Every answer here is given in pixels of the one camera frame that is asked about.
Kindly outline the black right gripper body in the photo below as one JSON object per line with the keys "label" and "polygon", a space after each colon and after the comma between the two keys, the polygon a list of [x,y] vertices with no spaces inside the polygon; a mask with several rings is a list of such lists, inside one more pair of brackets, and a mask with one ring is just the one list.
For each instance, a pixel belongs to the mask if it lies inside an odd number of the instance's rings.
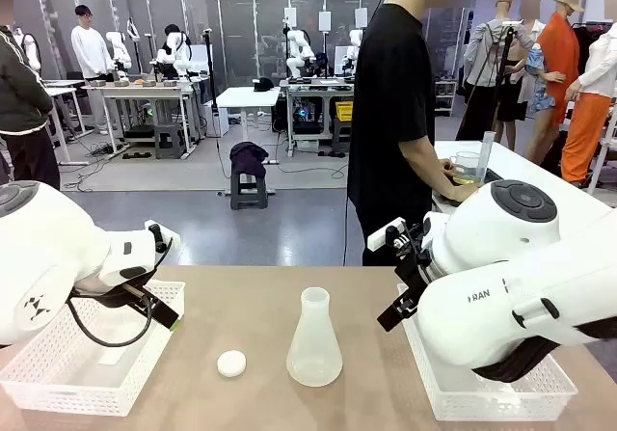
{"label": "black right gripper body", "polygon": [[394,304],[396,307],[416,307],[431,282],[427,269],[432,259],[429,252],[422,248],[423,238],[424,225],[416,224],[404,229],[394,239],[395,255],[399,259],[395,274],[407,286]]}

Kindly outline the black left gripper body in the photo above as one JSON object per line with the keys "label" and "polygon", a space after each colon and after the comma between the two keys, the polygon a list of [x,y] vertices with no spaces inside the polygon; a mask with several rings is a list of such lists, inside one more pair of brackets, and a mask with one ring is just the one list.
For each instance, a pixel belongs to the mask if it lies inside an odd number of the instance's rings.
{"label": "black left gripper body", "polygon": [[121,283],[112,286],[103,281],[77,283],[71,290],[72,299],[93,299],[108,309],[131,307],[145,310],[149,299],[141,287]]}

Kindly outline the person's right hand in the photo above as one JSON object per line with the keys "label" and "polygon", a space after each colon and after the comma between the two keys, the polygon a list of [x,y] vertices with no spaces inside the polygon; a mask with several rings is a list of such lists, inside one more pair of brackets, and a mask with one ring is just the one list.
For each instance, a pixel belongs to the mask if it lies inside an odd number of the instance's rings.
{"label": "person's right hand", "polygon": [[451,185],[445,196],[453,202],[464,202],[480,187],[481,184],[477,183]]}

